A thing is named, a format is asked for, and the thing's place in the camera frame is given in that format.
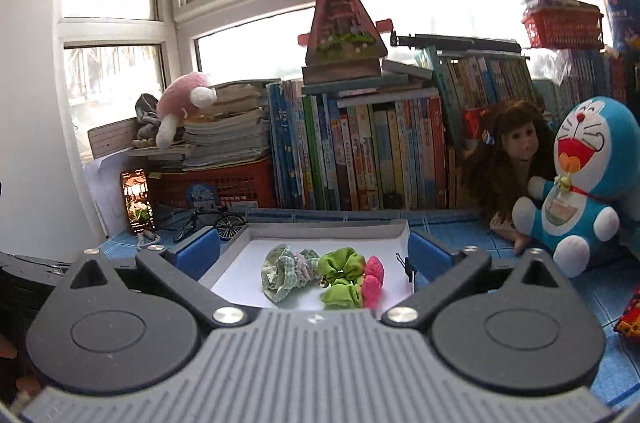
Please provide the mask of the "pink scrunchie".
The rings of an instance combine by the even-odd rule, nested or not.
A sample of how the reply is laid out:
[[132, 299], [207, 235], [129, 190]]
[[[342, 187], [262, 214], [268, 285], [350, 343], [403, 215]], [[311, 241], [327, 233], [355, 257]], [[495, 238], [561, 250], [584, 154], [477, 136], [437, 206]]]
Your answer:
[[367, 309], [375, 309], [382, 297], [385, 270], [376, 256], [371, 256], [364, 264], [360, 293], [362, 305]]

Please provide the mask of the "lime green scrunchie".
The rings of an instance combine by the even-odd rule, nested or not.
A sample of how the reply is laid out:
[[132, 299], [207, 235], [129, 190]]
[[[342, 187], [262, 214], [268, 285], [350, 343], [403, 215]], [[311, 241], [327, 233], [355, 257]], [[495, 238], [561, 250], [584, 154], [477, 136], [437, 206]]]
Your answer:
[[317, 271], [323, 292], [320, 299], [327, 309], [363, 307], [361, 284], [366, 260], [353, 247], [340, 247], [323, 254]]

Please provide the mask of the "pale green patterned scrunchie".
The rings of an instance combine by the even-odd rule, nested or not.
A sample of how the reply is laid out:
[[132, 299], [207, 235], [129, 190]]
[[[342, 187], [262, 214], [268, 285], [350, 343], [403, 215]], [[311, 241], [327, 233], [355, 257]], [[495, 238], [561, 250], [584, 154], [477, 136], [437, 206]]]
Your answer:
[[265, 297], [279, 304], [293, 290], [317, 281], [319, 259], [320, 256], [311, 249], [294, 252], [286, 243], [273, 247], [260, 269]]

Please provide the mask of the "black binder clip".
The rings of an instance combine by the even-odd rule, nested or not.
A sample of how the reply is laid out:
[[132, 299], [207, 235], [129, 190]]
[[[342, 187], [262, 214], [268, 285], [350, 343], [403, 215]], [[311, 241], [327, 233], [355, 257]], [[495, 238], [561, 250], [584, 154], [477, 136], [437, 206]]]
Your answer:
[[399, 253], [396, 253], [395, 256], [396, 261], [398, 261], [402, 269], [404, 269], [408, 282], [413, 283], [414, 277], [416, 276], [416, 269], [412, 266], [410, 259], [408, 256], [401, 256]]

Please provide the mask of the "miniature black bicycle model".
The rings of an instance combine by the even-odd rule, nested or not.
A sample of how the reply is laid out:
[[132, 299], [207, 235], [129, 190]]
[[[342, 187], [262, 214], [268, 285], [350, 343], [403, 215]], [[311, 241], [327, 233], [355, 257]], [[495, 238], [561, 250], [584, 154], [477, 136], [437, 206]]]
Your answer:
[[204, 226], [213, 227], [222, 242], [229, 242], [246, 224], [245, 217], [238, 212], [231, 211], [228, 206], [199, 208], [177, 230], [174, 242], [178, 243], [191, 237]]

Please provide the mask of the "red plastic basket under books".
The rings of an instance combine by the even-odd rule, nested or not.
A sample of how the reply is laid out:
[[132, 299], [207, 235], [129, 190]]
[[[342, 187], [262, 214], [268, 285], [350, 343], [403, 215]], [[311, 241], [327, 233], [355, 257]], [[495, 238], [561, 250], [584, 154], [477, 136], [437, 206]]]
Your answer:
[[190, 208], [198, 202], [277, 206], [270, 157], [210, 169], [149, 172], [148, 185], [155, 203], [175, 208]]

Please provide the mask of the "row of upright books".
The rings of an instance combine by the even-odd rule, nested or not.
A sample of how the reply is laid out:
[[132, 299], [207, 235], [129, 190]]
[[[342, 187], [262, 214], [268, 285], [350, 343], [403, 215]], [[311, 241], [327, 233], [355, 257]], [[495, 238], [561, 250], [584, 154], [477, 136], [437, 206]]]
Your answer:
[[582, 100], [625, 100], [638, 66], [604, 50], [420, 50], [360, 79], [267, 87], [278, 206], [321, 211], [460, 206], [460, 161], [501, 100], [551, 126]]

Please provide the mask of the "stack of flat books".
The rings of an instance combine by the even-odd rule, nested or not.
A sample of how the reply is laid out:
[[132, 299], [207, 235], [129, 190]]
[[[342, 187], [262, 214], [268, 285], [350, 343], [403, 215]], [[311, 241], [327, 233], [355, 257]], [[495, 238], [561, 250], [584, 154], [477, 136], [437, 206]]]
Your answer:
[[259, 160], [270, 151], [269, 80], [215, 87], [213, 105], [186, 120], [166, 149], [131, 148], [128, 156], [164, 169], [196, 170]]

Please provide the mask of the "brown haired doll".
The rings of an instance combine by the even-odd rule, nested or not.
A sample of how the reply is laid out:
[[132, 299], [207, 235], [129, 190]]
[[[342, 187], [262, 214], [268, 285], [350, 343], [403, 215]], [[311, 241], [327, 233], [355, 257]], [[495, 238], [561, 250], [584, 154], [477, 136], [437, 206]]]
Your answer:
[[530, 238], [515, 228], [512, 209], [527, 197], [534, 177], [552, 180], [554, 133], [540, 110], [526, 100], [503, 100], [480, 117], [480, 140], [466, 157], [462, 185], [488, 228], [521, 254]]

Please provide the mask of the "grey elephant plush toy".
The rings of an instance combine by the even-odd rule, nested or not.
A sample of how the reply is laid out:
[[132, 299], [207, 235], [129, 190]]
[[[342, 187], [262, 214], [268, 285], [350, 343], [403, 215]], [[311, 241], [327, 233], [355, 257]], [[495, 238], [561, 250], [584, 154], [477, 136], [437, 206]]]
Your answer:
[[134, 148], [155, 145], [155, 138], [160, 129], [160, 118], [157, 115], [158, 100], [151, 94], [143, 93], [138, 98], [134, 109], [138, 122], [136, 137], [131, 142]]

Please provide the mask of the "pink mushroom plush toy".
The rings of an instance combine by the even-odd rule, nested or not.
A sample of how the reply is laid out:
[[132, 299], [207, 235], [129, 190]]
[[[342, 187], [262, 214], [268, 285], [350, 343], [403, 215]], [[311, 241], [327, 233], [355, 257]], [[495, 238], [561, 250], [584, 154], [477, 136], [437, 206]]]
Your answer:
[[185, 120], [195, 118], [202, 109], [216, 102], [217, 93], [209, 86], [208, 76], [202, 72], [190, 72], [172, 82], [157, 102], [156, 113], [160, 127], [156, 134], [156, 146], [168, 148], [174, 141], [178, 127]]

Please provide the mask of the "blue Doraemon plush toy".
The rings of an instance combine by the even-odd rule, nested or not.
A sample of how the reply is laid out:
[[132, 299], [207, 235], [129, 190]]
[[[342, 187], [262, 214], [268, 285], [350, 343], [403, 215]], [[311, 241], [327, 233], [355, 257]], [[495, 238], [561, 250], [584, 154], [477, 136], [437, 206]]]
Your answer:
[[552, 253], [565, 276], [626, 226], [639, 228], [639, 125], [613, 98], [597, 96], [570, 110], [553, 142], [555, 176], [529, 178], [512, 221]]

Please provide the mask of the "red patterned cloth bag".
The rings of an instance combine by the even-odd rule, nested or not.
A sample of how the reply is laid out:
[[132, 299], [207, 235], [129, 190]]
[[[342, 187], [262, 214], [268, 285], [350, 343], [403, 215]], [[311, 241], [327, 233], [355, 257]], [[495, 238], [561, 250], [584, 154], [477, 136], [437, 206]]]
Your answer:
[[628, 341], [640, 341], [640, 289], [638, 287], [626, 305], [622, 316], [614, 325], [614, 331]]

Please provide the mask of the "blue checked cloth mat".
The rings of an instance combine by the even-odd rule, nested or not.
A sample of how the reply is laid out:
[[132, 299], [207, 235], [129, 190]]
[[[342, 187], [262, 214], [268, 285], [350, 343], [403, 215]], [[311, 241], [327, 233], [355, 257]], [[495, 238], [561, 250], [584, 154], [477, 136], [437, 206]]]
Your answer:
[[229, 333], [210, 338], [220, 386], [241, 358], [252, 384], [288, 395], [308, 381], [314, 421], [345, 391], [358, 395], [359, 421], [600, 421], [638, 398], [639, 347], [614, 331], [639, 279], [631, 255], [573, 280], [545, 250], [497, 247], [473, 213], [246, 212], [246, 225], [405, 221], [462, 256], [380, 316], [260, 308], [231, 303], [166, 261], [193, 212], [161, 210], [160, 241], [148, 250], [132, 235], [102, 250], [130, 287], [195, 307], [207, 328], [215, 309], [239, 308]]

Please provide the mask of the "small red basket on books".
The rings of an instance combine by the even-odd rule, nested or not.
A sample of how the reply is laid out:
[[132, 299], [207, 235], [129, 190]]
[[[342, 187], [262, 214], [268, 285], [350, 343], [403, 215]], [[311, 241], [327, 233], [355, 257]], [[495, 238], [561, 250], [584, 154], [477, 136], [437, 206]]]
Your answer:
[[549, 50], [600, 50], [602, 13], [577, 0], [525, 0], [522, 24], [530, 46]]

